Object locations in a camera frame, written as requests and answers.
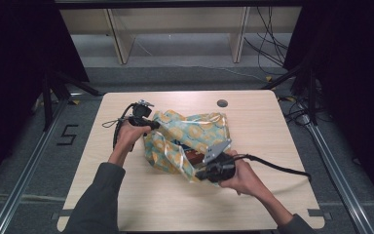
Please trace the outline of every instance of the wooden table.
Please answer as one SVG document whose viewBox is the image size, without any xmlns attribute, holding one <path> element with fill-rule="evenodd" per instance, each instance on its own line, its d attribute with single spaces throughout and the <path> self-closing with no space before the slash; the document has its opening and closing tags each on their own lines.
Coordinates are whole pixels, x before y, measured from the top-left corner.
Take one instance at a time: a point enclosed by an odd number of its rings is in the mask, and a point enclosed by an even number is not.
<svg viewBox="0 0 374 234">
<path fill-rule="evenodd" d="M 304 171 L 274 93 L 271 91 L 205 91 L 115 93 L 103 98 L 93 123 L 77 173 L 64 204 L 73 209 L 93 181 L 98 165 L 112 151 L 114 128 L 102 123 L 117 119 L 125 108 L 139 99 L 153 104 L 153 111 L 173 109 L 188 116 L 226 113 L 232 148 L 274 164 Z M 218 107 L 225 99 L 227 107 Z M 256 199 L 238 196 L 232 189 L 190 183 L 182 175 L 169 175 L 152 168 L 144 158 L 142 138 L 127 157 L 118 199 L 118 226 L 122 231 L 221 231 L 275 229 L 276 224 Z M 318 202 L 307 178 L 290 175 L 250 162 L 275 196 L 312 227 L 322 228 L 321 216 L 309 216 Z M 63 230 L 68 217 L 59 218 Z"/>
</svg>

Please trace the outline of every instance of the blue and yellow wrapping paper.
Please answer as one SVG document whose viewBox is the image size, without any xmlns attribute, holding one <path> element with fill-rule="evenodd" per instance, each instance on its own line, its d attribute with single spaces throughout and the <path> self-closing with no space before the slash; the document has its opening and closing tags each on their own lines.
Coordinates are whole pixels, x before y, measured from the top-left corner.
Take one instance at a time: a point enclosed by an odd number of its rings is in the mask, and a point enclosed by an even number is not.
<svg viewBox="0 0 374 234">
<path fill-rule="evenodd" d="M 156 169 L 183 174 L 189 181 L 199 181 L 196 169 L 188 161 L 179 141 L 206 154 L 208 146 L 230 138 L 227 117 L 223 113 L 198 114 L 184 117 L 173 110 L 156 112 L 153 120 L 160 129 L 144 137 L 145 158 Z"/>
</svg>

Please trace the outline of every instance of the floor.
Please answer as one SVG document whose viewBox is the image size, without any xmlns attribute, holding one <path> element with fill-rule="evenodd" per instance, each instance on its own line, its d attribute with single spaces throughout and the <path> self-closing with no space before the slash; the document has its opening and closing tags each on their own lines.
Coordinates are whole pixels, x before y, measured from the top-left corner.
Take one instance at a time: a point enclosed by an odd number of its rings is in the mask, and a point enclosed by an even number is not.
<svg viewBox="0 0 374 234">
<path fill-rule="evenodd" d="M 288 44 L 290 37 L 291 34 L 276 35 L 284 45 Z M 232 63 L 228 37 L 224 34 L 139 35 L 125 65 L 118 63 L 111 37 L 75 35 L 72 38 L 90 76 L 90 85 L 104 92 L 260 89 L 266 84 L 267 77 L 275 78 L 285 72 L 274 62 L 258 56 L 246 43 L 241 62 Z M 262 40 L 257 34 L 246 35 L 246 38 L 260 47 Z M 269 43 L 264 43 L 263 50 L 276 55 L 275 48 Z M 211 80 L 204 81 L 203 77 L 211 77 Z M 290 79 L 277 87 L 275 93 L 278 97 L 290 96 L 292 81 Z M 10 216 L 7 233 L 56 233 L 56 218 L 101 102 L 101 97 L 69 88 L 79 104 L 69 102 L 59 115 L 33 177 L 22 192 L 18 208 Z M 59 103 L 54 101 L 54 108 L 57 106 Z M 280 101 L 280 107 L 283 113 L 299 108 L 295 102 L 285 100 Z M 13 156 L 0 167 L 0 211 L 34 154 L 35 145 L 42 135 L 43 119 L 43 107 L 38 102 L 35 114 L 19 135 Z M 341 192 L 336 189 L 335 181 L 324 166 L 309 129 L 300 126 L 303 119 L 296 119 L 297 122 L 287 120 L 306 171 L 313 175 L 312 187 L 325 215 L 326 224 L 318 233 L 360 233 L 355 216 L 347 209 L 346 201 L 341 199 Z M 68 148 L 58 145 L 65 141 L 61 135 L 66 125 L 79 126 L 72 128 L 77 137 Z M 372 183 L 360 164 L 355 162 L 355 155 L 331 115 L 321 112 L 318 128 L 374 231 Z"/>
</svg>

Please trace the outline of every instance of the dark sleeve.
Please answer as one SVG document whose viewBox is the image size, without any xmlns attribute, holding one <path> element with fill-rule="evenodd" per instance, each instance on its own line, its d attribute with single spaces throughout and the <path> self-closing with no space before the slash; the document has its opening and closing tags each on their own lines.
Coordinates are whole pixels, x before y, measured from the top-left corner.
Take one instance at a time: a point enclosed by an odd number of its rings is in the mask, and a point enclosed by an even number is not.
<svg viewBox="0 0 374 234">
<path fill-rule="evenodd" d="M 286 225 L 279 226 L 278 231 L 280 234 L 314 234 L 316 231 L 303 220 L 298 214 L 293 216 L 293 219 Z"/>
<path fill-rule="evenodd" d="M 102 163 L 78 201 L 63 233 L 118 233 L 117 198 L 126 171 Z"/>
</svg>

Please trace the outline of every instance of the person's right hand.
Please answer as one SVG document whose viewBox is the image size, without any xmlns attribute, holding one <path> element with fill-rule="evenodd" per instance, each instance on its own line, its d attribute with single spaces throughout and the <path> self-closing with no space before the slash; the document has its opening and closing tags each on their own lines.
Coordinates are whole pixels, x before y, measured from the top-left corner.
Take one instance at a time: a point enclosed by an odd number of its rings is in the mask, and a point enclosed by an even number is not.
<svg viewBox="0 0 374 234">
<path fill-rule="evenodd" d="M 237 155 L 236 150 L 232 150 L 230 155 L 235 157 Z M 250 165 L 243 159 L 236 160 L 236 173 L 235 175 L 227 180 L 219 182 L 220 187 L 228 187 L 235 189 L 238 195 L 247 194 L 254 196 L 257 199 L 262 199 L 266 196 L 271 196 L 272 193 L 264 185 L 259 176 L 254 172 Z"/>
</svg>

